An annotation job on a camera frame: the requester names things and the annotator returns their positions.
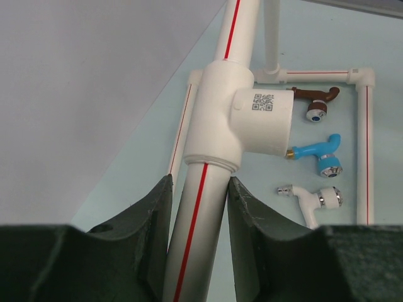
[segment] qr code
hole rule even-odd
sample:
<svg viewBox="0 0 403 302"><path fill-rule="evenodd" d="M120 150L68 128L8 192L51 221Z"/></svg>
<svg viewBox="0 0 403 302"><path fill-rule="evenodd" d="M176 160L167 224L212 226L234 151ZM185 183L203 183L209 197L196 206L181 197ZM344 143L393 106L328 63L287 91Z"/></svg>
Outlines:
<svg viewBox="0 0 403 302"><path fill-rule="evenodd" d="M274 98L275 96L272 94L255 94L252 110L272 111Z"/></svg>

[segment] blue faucet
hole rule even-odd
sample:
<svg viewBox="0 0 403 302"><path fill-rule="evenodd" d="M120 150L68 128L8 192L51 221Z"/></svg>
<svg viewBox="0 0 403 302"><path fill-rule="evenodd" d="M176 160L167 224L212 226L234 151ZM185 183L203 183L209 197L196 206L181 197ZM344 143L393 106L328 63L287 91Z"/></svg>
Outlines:
<svg viewBox="0 0 403 302"><path fill-rule="evenodd" d="M323 177L335 177L343 171L339 159L334 156L340 142L340 134L332 134L328 142L315 143L300 148L293 147L287 151L286 158L300 159L303 156L315 155L318 158L319 174Z"/></svg>

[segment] white tee fitting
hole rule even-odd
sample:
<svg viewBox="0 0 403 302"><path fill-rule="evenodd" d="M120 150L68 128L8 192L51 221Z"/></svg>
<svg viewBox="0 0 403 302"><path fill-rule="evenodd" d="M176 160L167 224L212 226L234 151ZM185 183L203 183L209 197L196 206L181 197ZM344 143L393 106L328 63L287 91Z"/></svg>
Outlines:
<svg viewBox="0 0 403 302"><path fill-rule="evenodd" d="M317 193L309 193L302 187L293 185L277 188L279 195L298 196L301 211L307 227L315 229L318 227L314 211L319 208L334 209L343 203L343 197L336 187L326 187Z"/></svg>
<svg viewBox="0 0 403 302"><path fill-rule="evenodd" d="M206 162L235 172L243 152L286 154L293 91L253 84L252 72L236 62L217 60L205 68L186 139L187 164Z"/></svg>

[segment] red stripe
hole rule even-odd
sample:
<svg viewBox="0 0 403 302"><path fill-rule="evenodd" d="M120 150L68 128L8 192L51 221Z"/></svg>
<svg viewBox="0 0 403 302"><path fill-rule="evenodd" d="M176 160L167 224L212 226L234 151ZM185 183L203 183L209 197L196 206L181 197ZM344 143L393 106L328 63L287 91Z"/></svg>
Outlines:
<svg viewBox="0 0 403 302"><path fill-rule="evenodd" d="M287 72L287 74L348 74L345 71L337 71L337 72L330 72L330 71L320 71L320 72Z"/></svg>
<svg viewBox="0 0 403 302"><path fill-rule="evenodd" d="M368 86L366 87L366 224L370 224L370 163L368 142Z"/></svg>
<svg viewBox="0 0 403 302"><path fill-rule="evenodd" d="M190 86L189 86L188 96L186 97L186 102L185 102L185 104L184 104L183 116L182 116L182 120L181 120L181 125L179 126L178 139L176 140L176 145L175 145L175 150L174 150L174 156L173 156L173 158L172 158L171 168L170 168L170 170L169 170L169 173L172 172L172 168L173 168L173 165L174 165L175 155L176 155L176 148L178 147L179 137L181 136L182 125L183 125L183 120L184 120L184 114L186 113L186 108L188 107L190 89L191 89L191 84L190 84Z"/></svg>
<svg viewBox="0 0 403 302"><path fill-rule="evenodd" d="M200 201L202 200L204 182L206 180L206 175L207 175L207 167L208 167L208 164L204 164L203 172L201 173L199 190L197 192L197 197L196 197L195 209L193 210L193 216L191 218L188 240L186 241L186 247L184 248L181 270L179 272L178 283L176 284L176 290L175 290L175 296L174 296L173 302L178 302L179 297L181 295L182 284L183 284L183 279L184 279L184 272L186 270L186 265L188 263L188 258L189 258L191 240L193 238L193 233L195 232L197 214L199 212Z"/></svg>
<svg viewBox="0 0 403 302"><path fill-rule="evenodd" d="M238 9L239 9L240 1L241 0L237 0L237 4L235 5L235 11L234 11L234 16L232 17L232 24L231 24L231 29L229 31L227 49L225 50L224 60L227 59L228 56L229 56L229 50L231 48L232 36L234 35L235 23L237 21L237 15L238 15Z"/></svg>

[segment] brown faucet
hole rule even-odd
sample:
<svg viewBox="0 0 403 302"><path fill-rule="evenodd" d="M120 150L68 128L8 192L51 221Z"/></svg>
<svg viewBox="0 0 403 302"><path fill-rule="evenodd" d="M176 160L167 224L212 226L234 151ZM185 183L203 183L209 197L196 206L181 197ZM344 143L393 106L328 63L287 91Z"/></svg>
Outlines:
<svg viewBox="0 0 403 302"><path fill-rule="evenodd" d="M340 89L332 87L329 92L319 90L302 90L292 87L295 99L308 99L312 101L307 110L307 118L310 121L318 122L327 114L327 102L332 101L339 95Z"/></svg>

